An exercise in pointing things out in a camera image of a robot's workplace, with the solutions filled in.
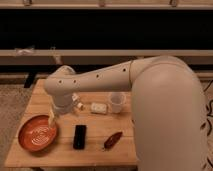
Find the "clear cup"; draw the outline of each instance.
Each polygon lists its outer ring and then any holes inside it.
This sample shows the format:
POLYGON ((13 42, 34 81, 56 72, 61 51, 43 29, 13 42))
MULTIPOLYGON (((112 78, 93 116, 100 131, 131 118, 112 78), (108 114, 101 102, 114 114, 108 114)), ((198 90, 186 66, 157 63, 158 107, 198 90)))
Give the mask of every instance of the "clear cup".
POLYGON ((110 92, 108 102, 112 113, 120 113, 126 102, 126 94, 124 92, 110 92))

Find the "orange plate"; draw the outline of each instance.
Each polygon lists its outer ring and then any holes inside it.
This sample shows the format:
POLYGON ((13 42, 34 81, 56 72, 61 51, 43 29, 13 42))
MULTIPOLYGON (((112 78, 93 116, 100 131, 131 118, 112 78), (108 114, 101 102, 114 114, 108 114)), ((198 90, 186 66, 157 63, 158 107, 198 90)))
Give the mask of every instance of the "orange plate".
POLYGON ((57 126, 48 125, 47 115, 39 115, 28 120, 19 131, 19 144, 25 150, 35 152, 47 147, 56 137, 57 126))

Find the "chili pepper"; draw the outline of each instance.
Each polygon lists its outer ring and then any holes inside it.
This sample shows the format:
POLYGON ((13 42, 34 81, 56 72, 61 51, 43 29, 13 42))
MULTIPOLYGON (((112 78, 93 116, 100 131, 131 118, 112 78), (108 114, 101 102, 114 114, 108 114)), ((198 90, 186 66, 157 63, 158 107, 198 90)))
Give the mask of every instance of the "chili pepper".
POLYGON ((111 149, 121 138, 123 132, 116 132, 104 142, 104 149, 111 149))

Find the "black phone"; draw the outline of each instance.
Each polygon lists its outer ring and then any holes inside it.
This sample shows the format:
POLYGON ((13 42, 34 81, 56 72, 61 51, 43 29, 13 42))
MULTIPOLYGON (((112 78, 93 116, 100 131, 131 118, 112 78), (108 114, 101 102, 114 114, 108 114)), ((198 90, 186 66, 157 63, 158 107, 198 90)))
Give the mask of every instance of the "black phone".
POLYGON ((85 138, 86 138, 86 125, 76 125, 73 148, 74 149, 84 149, 85 148, 85 138))

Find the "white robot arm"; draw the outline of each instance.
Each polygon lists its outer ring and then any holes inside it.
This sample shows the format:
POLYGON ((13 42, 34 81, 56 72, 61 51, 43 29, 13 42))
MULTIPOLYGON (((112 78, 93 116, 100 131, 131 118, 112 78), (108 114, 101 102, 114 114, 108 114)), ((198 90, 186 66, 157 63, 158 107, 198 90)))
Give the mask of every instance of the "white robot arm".
POLYGON ((72 92, 131 90, 139 171, 205 170, 205 97, 178 58, 139 59, 84 74, 62 66, 46 79, 45 90, 54 113, 71 110, 72 92))

